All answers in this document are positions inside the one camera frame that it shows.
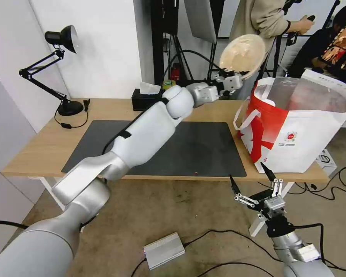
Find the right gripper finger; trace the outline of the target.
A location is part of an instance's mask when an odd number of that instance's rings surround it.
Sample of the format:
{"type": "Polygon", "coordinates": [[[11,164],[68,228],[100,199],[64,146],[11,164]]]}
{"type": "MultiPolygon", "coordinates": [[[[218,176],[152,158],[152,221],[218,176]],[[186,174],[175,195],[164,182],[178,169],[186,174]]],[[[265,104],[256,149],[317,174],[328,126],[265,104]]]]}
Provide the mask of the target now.
{"type": "Polygon", "coordinates": [[[241,194],[240,189],[237,185],[237,183],[234,181],[232,175],[229,175],[230,178],[230,182],[231,182],[231,189],[234,193],[234,200],[246,205],[249,208],[255,208],[256,206],[259,205],[259,202],[257,200],[251,199],[247,196],[244,196],[243,194],[241,194]]]}
{"type": "Polygon", "coordinates": [[[272,170],[270,170],[264,163],[261,162],[261,166],[264,170],[264,173],[268,177],[269,181],[271,182],[271,190],[272,190],[272,197],[275,196],[281,196],[281,192],[283,189],[283,179],[276,178],[275,174],[272,170]]]}

